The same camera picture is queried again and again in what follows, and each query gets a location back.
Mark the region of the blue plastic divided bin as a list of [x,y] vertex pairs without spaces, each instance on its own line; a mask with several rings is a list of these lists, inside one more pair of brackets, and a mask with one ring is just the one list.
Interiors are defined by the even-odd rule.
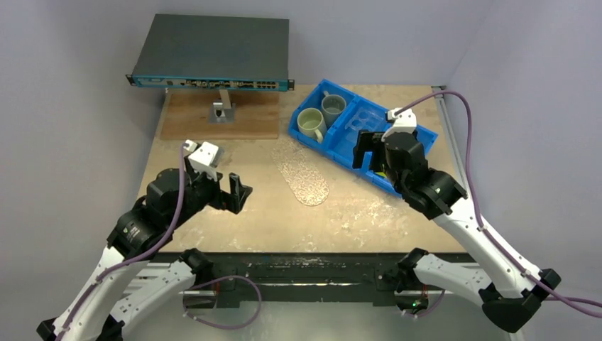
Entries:
[[[321,101],[324,97],[323,91],[328,91],[330,94],[338,94],[342,96],[346,100],[347,106],[343,113],[335,121],[334,125],[327,129],[323,143],[319,144],[315,140],[299,132],[297,127],[297,116],[306,108],[319,109]],[[352,168],[353,148],[356,145],[357,139],[354,142],[351,142],[344,138],[344,125],[349,120],[351,115],[360,108],[365,108],[375,112],[382,112],[384,113],[386,120],[387,109],[385,107],[382,107],[381,105],[376,104],[365,97],[356,94],[355,92],[347,90],[334,82],[323,79],[292,113],[292,117],[288,125],[288,133],[293,139],[299,141],[302,145],[312,149],[313,151],[316,151],[321,156],[324,156],[342,168],[349,170],[371,185],[380,188],[388,194],[400,197],[400,194],[394,191],[393,186],[386,178],[375,175],[374,172],[369,169],[371,160],[370,153],[365,154],[361,168]],[[391,123],[386,121],[386,124],[381,131],[385,131],[389,127],[391,127]]]

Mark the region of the light green mug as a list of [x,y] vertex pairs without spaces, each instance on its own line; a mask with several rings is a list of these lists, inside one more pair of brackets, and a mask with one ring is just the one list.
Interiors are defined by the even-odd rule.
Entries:
[[322,144],[327,133],[323,113],[316,108],[306,108],[297,116],[297,127],[303,135]]

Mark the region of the clear textured oval tray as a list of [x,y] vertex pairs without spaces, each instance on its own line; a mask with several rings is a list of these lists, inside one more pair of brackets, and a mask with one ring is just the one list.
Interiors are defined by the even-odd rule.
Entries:
[[301,204],[309,207],[321,205],[329,195],[325,177],[310,159],[308,150],[290,137],[277,139],[272,159]]

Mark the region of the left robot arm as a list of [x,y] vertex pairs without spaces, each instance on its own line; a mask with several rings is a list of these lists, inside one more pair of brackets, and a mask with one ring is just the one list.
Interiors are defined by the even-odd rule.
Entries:
[[120,216],[101,259],[85,287],[60,316],[44,320],[36,331],[42,340],[125,340],[150,313],[180,291],[219,288],[213,263],[198,249],[187,249],[157,277],[126,296],[131,281],[158,253],[161,239],[171,241],[179,227],[206,206],[239,213],[252,188],[229,175],[223,191],[221,174],[210,178],[187,158],[179,168],[162,170],[146,194]]

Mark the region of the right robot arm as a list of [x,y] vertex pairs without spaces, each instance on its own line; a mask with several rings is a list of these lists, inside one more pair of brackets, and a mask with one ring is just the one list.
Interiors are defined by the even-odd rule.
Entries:
[[519,331],[539,310],[561,278],[553,269],[540,269],[510,247],[482,216],[473,200],[448,173],[429,167],[415,133],[359,132],[353,168],[365,153],[372,154],[370,169],[385,174],[395,192],[414,210],[449,233],[479,264],[469,270],[415,248],[384,279],[398,292],[429,284],[451,291],[481,307],[501,330]]

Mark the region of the clear plastic holder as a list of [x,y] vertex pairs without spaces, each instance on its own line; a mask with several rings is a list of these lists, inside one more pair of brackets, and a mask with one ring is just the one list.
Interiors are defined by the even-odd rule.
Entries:
[[347,141],[354,142],[360,130],[381,131],[385,124],[384,113],[360,108],[345,123],[344,138]]

